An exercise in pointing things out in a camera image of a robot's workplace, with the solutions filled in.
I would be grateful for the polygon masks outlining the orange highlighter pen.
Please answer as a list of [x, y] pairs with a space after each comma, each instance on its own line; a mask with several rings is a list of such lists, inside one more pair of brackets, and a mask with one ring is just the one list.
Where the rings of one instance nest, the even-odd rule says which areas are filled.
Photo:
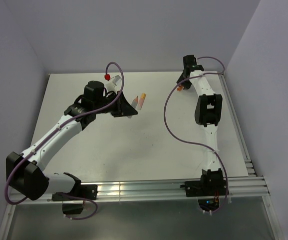
[[137, 108], [137, 105], [139, 103], [139, 96], [137, 96], [131, 103], [131, 106], [136, 109]]

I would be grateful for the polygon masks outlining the yellow highlighter pen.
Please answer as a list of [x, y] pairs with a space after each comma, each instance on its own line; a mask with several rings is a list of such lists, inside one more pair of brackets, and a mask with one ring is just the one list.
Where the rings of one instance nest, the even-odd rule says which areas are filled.
[[144, 104], [144, 100], [145, 100], [144, 97], [141, 97], [141, 98], [139, 99], [139, 102], [138, 102], [138, 105], [137, 105], [137, 109], [138, 109], [138, 110], [141, 110], [141, 109], [142, 109], [142, 106], [143, 106], [143, 104]]

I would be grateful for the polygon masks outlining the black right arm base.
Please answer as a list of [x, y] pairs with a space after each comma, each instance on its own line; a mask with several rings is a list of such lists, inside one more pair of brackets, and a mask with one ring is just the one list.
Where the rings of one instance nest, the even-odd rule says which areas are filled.
[[225, 181], [219, 185], [208, 184], [201, 180], [185, 181], [180, 188], [185, 190], [186, 197], [206, 197], [198, 200], [198, 205], [201, 210], [209, 213], [216, 211], [220, 207], [220, 197], [227, 197], [229, 193]]

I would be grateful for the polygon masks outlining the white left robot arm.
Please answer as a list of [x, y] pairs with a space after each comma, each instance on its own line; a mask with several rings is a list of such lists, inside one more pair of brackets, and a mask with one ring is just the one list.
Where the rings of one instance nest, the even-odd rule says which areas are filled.
[[25, 199], [37, 200], [45, 193], [64, 194], [70, 200], [81, 196], [81, 180], [70, 173], [44, 174], [50, 160], [73, 137], [95, 121], [98, 114], [131, 117], [137, 110], [123, 92], [107, 90], [99, 81], [90, 81], [61, 116], [56, 125], [31, 147], [21, 153], [11, 152], [6, 158], [6, 187], [12, 187]]

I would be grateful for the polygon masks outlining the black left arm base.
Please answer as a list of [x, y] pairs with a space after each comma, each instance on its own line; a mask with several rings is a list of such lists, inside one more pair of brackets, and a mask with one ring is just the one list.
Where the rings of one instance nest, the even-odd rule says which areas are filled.
[[[98, 185], [96, 184], [81, 184], [75, 187], [69, 193], [61, 193], [57, 192], [52, 195], [51, 200], [53, 202], [67, 202], [67, 201], [82, 201], [82, 203], [63, 203], [62, 204], [62, 212], [66, 218], [70, 218], [72, 220], [85, 220], [92, 216], [94, 216], [98, 211], [98, 204], [95, 202], [98, 193]], [[85, 207], [86, 202], [92, 203], [94, 205], [93, 212], [84, 217], [77, 217], [80, 215]]]

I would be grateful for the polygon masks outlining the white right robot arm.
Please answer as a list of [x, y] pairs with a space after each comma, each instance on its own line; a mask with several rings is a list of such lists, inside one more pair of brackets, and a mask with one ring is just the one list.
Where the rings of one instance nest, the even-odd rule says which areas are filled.
[[188, 90], [193, 87], [197, 93], [198, 100], [194, 113], [195, 122], [204, 132], [206, 142], [206, 162], [202, 167], [200, 189], [206, 195], [211, 195], [223, 180], [220, 161], [217, 158], [218, 138], [217, 130], [221, 119], [223, 97], [216, 93], [210, 86], [205, 70], [197, 62], [194, 55], [183, 57], [183, 72], [176, 83], [183, 82], [177, 90]]

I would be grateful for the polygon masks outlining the aluminium side rail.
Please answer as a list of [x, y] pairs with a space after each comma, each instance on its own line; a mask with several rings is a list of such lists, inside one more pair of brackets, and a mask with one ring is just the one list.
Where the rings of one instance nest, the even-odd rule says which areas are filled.
[[247, 149], [247, 145], [246, 145], [246, 142], [245, 142], [245, 139], [244, 139], [244, 136], [243, 136], [243, 133], [242, 133], [238, 118], [237, 118], [236, 111], [234, 109], [233, 101], [232, 101], [231, 95], [229, 93], [225, 77], [223, 75], [220, 75], [219, 79], [220, 79], [220, 83], [221, 83], [221, 86], [222, 86], [222, 90], [223, 90], [225, 98], [226, 98], [226, 102], [227, 102], [227, 105], [228, 105], [228, 109], [229, 109], [230, 115], [231, 115], [231, 118], [232, 118], [232, 122], [233, 122], [233, 125], [234, 125], [236, 136], [237, 136], [237, 139], [238, 139], [238, 142], [239, 142], [239, 146], [240, 146], [243, 158], [244, 158], [244, 162], [245, 162], [245, 165], [246, 165], [246, 170], [248, 172], [248, 176], [249, 177], [257, 177], [256, 171], [254, 169], [253, 162], [252, 162], [251, 157], [249, 155], [249, 151]]

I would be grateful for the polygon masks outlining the aluminium mounting rail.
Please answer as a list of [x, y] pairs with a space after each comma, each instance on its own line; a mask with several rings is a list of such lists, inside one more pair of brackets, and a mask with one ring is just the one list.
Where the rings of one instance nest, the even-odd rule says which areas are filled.
[[[186, 179], [84, 182], [97, 185], [97, 203], [189, 200], [181, 188]], [[229, 198], [266, 197], [270, 195], [262, 176], [231, 177], [228, 180]]]

